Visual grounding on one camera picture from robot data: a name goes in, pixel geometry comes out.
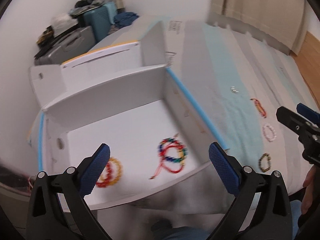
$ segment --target white cardboard box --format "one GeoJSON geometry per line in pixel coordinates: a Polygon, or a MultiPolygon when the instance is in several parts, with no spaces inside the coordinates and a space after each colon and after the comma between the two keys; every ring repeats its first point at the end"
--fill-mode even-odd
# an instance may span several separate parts
{"type": "MultiPolygon", "coordinates": [[[[103,209],[155,194],[210,165],[208,148],[217,141],[217,132],[165,62],[159,22],[139,41],[62,65],[31,67],[31,84],[43,111],[30,136],[39,169],[49,175],[62,173],[78,166],[101,143],[108,144],[123,175],[117,184],[95,187],[85,197],[90,209],[103,209]],[[187,147],[184,169],[177,174],[162,169],[149,179],[160,162],[160,142],[175,134],[187,147]]],[[[177,153],[170,149],[168,155],[177,153]]],[[[177,163],[166,164],[179,168],[177,163]]]]}

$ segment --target blue tape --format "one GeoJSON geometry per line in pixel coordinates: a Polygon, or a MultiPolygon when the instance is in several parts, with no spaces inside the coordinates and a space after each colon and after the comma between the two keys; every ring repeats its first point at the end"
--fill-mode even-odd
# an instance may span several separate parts
{"type": "Polygon", "coordinates": [[[217,128],[213,125],[209,117],[206,115],[206,113],[202,110],[201,106],[198,104],[198,102],[194,99],[194,97],[191,95],[189,90],[185,87],[185,85],[180,81],[180,79],[175,75],[175,73],[172,71],[171,68],[166,68],[169,75],[172,77],[172,79],[175,81],[175,83],[178,85],[179,89],[182,91],[184,96],[189,100],[191,105],[194,107],[194,109],[198,112],[201,119],[204,121],[204,123],[209,128],[210,132],[215,136],[218,143],[220,144],[221,148],[226,150],[229,149],[227,144],[225,143],[224,139],[218,132],[217,128]]]}
{"type": "Polygon", "coordinates": [[[38,135],[38,170],[39,171],[43,171],[43,166],[42,166],[43,122],[44,122],[44,113],[42,112],[40,116],[39,135],[38,135]]]}

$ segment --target beaded bracelet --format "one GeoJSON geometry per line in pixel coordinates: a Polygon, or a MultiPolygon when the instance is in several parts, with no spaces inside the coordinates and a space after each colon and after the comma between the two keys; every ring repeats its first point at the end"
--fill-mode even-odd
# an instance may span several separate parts
{"type": "Polygon", "coordinates": [[[263,118],[267,118],[267,112],[264,110],[264,108],[262,107],[260,101],[258,99],[255,98],[251,98],[250,100],[254,101],[254,105],[256,106],[257,110],[259,111],[260,115],[263,118]]]}
{"type": "Polygon", "coordinates": [[[185,166],[184,160],[187,158],[187,148],[176,139],[177,137],[178,137],[178,134],[176,134],[173,138],[166,138],[162,140],[162,142],[159,145],[160,164],[157,167],[155,174],[149,179],[154,179],[156,176],[158,176],[161,171],[161,168],[164,168],[166,171],[174,174],[177,174],[183,170],[185,166]],[[177,149],[178,155],[179,155],[178,158],[174,158],[166,155],[167,150],[169,150],[170,148],[177,149]],[[172,163],[180,163],[180,168],[178,170],[173,170],[168,166],[166,166],[164,164],[164,161],[168,161],[172,163]]]}
{"type": "Polygon", "coordinates": [[[122,176],[122,165],[121,163],[114,157],[111,157],[106,165],[107,168],[107,177],[104,177],[103,174],[100,175],[96,185],[98,187],[107,187],[116,184],[122,176]],[[117,167],[117,175],[114,179],[112,179],[113,170],[111,168],[110,163],[114,163],[117,167]]]}
{"type": "Polygon", "coordinates": [[[262,127],[262,133],[263,133],[263,136],[267,139],[268,142],[273,142],[276,137],[277,137],[277,134],[276,134],[276,130],[271,126],[271,124],[269,123],[265,123],[262,127]],[[272,133],[272,137],[268,136],[267,133],[266,133],[266,128],[268,128],[271,133],[272,133]]]}
{"type": "Polygon", "coordinates": [[[271,169],[271,156],[269,155],[269,153],[264,153],[261,158],[259,159],[259,168],[262,172],[267,172],[271,169]],[[268,167],[264,168],[262,167],[262,160],[266,158],[267,162],[268,162],[268,167]]]}

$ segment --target multicolored beaded bracelet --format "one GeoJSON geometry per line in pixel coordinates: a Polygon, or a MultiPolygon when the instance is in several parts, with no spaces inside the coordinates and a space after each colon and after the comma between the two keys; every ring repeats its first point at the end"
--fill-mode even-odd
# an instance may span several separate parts
{"type": "Polygon", "coordinates": [[[159,145],[159,157],[160,157],[160,164],[157,167],[155,174],[149,178],[154,179],[156,176],[159,175],[161,168],[164,168],[166,171],[170,173],[179,173],[183,170],[185,163],[184,160],[187,158],[187,148],[177,140],[178,134],[176,134],[173,138],[166,138],[163,139],[159,145]],[[170,148],[176,148],[178,151],[178,158],[167,156],[166,152],[170,148]],[[178,170],[173,170],[164,164],[164,161],[172,162],[172,163],[180,163],[180,168],[178,170]]]}
{"type": "Polygon", "coordinates": [[[96,185],[98,187],[107,187],[107,186],[112,186],[114,184],[116,184],[119,179],[122,176],[122,165],[120,163],[120,161],[118,161],[116,158],[111,157],[106,165],[106,170],[107,170],[107,176],[105,177],[103,175],[103,173],[100,175],[98,181],[96,182],[96,185]],[[114,163],[117,167],[117,175],[114,179],[112,179],[112,167],[111,167],[111,163],[114,163]]]}

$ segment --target human hand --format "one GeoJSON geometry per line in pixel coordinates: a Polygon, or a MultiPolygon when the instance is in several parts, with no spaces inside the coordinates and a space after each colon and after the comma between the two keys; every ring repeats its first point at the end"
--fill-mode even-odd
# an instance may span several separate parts
{"type": "Polygon", "coordinates": [[[316,174],[316,166],[313,165],[310,171],[308,172],[305,181],[303,182],[303,187],[307,187],[307,188],[306,188],[306,193],[303,197],[302,205],[301,205],[302,215],[307,213],[308,209],[312,205],[315,174],[316,174]]]}

